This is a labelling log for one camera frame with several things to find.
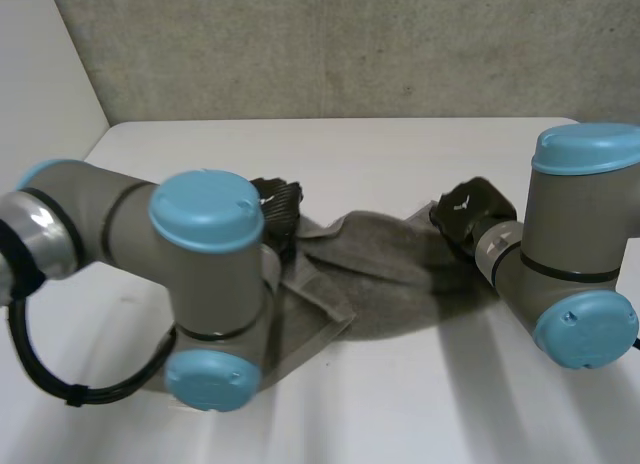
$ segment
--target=white wall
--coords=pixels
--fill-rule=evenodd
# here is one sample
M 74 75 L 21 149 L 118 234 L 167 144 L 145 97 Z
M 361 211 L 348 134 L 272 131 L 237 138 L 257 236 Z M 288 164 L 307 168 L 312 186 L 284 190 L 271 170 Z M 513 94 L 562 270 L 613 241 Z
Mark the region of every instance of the white wall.
M 107 129 L 53 0 L 0 0 L 0 192 L 39 161 L 85 157 Z

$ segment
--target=robotic arm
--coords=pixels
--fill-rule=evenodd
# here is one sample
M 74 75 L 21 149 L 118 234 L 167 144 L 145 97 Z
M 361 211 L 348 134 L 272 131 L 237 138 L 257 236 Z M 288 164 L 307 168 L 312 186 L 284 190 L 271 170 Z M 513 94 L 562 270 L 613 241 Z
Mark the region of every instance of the robotic arm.
M 171 353 L 167 390 L 196 409 L 237 409 L 260 385 L 280 279 L 263 228 L 258 191 L 235 174 L 194 171 L 156 185 L 81 161 L 43 163 L 0 200 L 0 299 L 11 303 L 14 341 L 26 333 L 24 299 L 46 279 L 104 262 L 169 292 L 175 328 L 159 351 Z M 25 370 L 36 382 L 45 372 Z M 71 405 L 117 400 L 88 400 L 85 386 L 68 394 L 58 397 Z
M 627 240 L 640 236 L 640 128 L 549 129 L 532 164 L 524 222 L 481 178 L 443 195 L 431 219 L 553 361 L 604 366 L 638 334 L 638 317 L 615 288 Z M 0 199 L 0 304 L 34 382 L 70 405 L 102 404 L 130 395 L 164 365 L 166 389 L 196 409 L 230 411 L 252 398 L 280 279 L 256 186 L 204 170 L 156 185 L 51 161 L 18 189 Z M 279 203 L 264 208 L 273 205 L 280 218 Z M 145 369 L 100 390 L 69 386 L 39 363 L 25 314 L 26 298 L 45 280 L 94 261 L 165 286 L 175 319 Z
M 556 127 L 538 138 L 523 223 L 481 178 L 432 213 L 562 367 L 605 366 L 636 340 L 638 317 L 615 289 L 627 240 L 640 236 L 639 163 L 638 127 Z

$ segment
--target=gray towel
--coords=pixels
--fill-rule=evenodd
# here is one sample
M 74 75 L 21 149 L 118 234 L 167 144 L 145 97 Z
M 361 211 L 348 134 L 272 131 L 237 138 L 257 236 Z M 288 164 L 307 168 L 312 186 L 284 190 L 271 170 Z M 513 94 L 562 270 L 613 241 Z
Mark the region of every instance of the gray towel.
M 403 221 L 355 211 L 323 228 L 302 218 L 283 272 L 263 387 L 336 338 L 393 337 L 496 298 L 472 263 L 450 251 L 428 214 Z

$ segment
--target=table surface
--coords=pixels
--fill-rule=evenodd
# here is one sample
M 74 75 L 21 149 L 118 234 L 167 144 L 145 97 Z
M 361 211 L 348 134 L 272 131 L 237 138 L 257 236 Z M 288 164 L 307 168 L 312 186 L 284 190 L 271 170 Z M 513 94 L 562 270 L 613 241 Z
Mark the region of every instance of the table surface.
M 406 217 L 473 176 L 524 214 L 537 135 L 566 119 L 345 119 L 121 124 L 88 157 L 162 181 L 193 168 L 299 180 L 303 212 Z M 618 289 L 632 301 L 640 250 Z M 72 382 L 137 370 L 171 317 L 163 288 L 94 264 L 32 300 L 34 344 Z M 503 304 L 387 340 L 334 343 L 229 414 L 139 392 L 65 407 L 39 392 L 0 333 L 0 460 L 15 463 L 631 463 L 640 459 L 640 353 L 558 368 Z

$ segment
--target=light blue joint cap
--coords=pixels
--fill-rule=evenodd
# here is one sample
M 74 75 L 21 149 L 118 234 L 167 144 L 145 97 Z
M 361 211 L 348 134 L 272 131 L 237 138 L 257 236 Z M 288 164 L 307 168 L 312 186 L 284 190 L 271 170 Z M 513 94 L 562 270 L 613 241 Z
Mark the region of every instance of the light blue joint cap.
M 584 176 L 640 162 L 640 127 L 587 123 L 552 127 L 538 137 L 533 168 L 544 174 Z
M 176 399 L 201 411 L 235 411 L 258 392 L 258 366 L 226 352 L 177 352 L 165 367 L 165 386 Z
M 613 291 L 587 291 L 558 301 L 538 319 L 533 340 L 569 369 L 606 366 L 627 352 L 638 335 L 638 316 Z
M 261 239 L 260 196 L 245 178 L 225 171 L 191 171 L 159 185 L 149 216 L 156 231 L 195 252 L 226 254 Z
M 25 187 L 27 187 L 29 182 L 31 182 L 31 179 L 36 177 L 36 174 L 39 174 L 40 172 L 44 171 L 47 167 L 53 166 L 54 164 L 58 164 L 60 162 L 82 162 L 82 161 L 77 161 L 75 159 L 49 159 L 48 161 L 42 161 L 36 164 L 35 166 L 33 166 L 27 172 L 25 172 L 24 176 L 22 176 L 22 179 L 20 179 L 20 181 L 18 182 L 18 185 L 16 186 L 16 190 L 19 191 L 20 189 L 24 189 Z

